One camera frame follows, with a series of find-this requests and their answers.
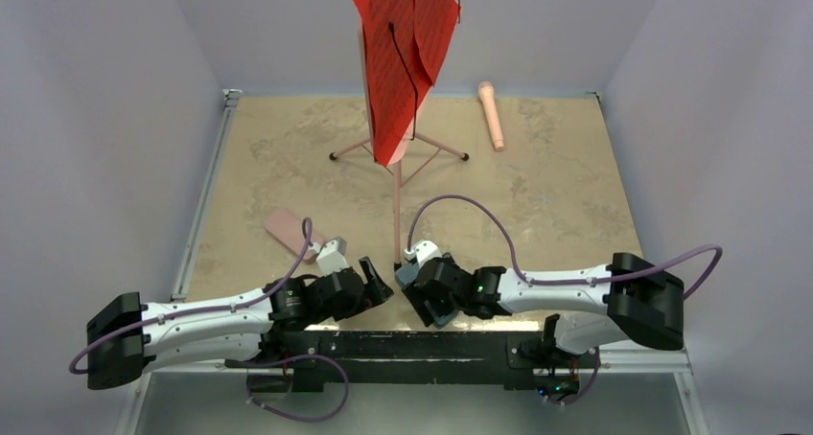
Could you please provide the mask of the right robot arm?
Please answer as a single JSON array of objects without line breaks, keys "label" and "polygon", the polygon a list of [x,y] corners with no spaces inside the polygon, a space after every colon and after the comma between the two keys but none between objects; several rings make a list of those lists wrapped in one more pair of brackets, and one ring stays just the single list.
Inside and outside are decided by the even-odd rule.
[{"label": "right robot arm", "polygon": [[550,311],[538,340],[541,358],[560,365],[589,348],[624,340],[653,350],[684,345],[684,282],[631,253],[572,271],[473,272],[437,251],[401,267],[396,280],[425,326],[443,328],[458,314],[481,320]]}]

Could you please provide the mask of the blue glasses case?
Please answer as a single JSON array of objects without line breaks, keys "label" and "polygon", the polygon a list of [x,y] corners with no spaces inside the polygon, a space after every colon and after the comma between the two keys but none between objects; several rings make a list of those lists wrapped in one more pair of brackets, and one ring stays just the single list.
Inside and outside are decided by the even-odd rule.
[{"label": "blue glasses case", "polygon": [[395,280],[425,327],[442,329],[459,314],[450,301],[429,296],[417,286],[419,267],[416,263],[395,265]]}]

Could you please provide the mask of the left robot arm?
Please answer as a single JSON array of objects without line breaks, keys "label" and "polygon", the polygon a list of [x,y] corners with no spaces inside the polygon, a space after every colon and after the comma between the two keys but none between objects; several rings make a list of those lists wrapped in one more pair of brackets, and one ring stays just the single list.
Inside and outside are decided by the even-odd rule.
[{"label": "left robot arm", "polygon": [[393,296],[368,258],[359,264],[359,270],[279,279],[190,304],[144,303],[137,292],[121,294],[86,324],[86,385],[111,389],[166,366],[209,359],[275,366],[286,353],[279,334],[350,318]]}]

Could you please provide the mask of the pink glasses case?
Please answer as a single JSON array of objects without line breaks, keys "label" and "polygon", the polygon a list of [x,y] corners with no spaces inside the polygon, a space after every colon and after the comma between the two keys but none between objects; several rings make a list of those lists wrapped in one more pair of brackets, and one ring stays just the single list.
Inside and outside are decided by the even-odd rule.
[{"label": "pink glasses case", "polygon": [[[276,208],[264,220],[263,226],[275,240],[286,247],[294,256],[300,253],[305,241],[302,231],[302,218],[296,216],[287,208]],[[313,225],[311,241],[317,247],[325,243],[324,236],[316,231],[315,225]],[[303,258],[303,263],[315,263],[317,253],[317,250],[309,249]]]}]

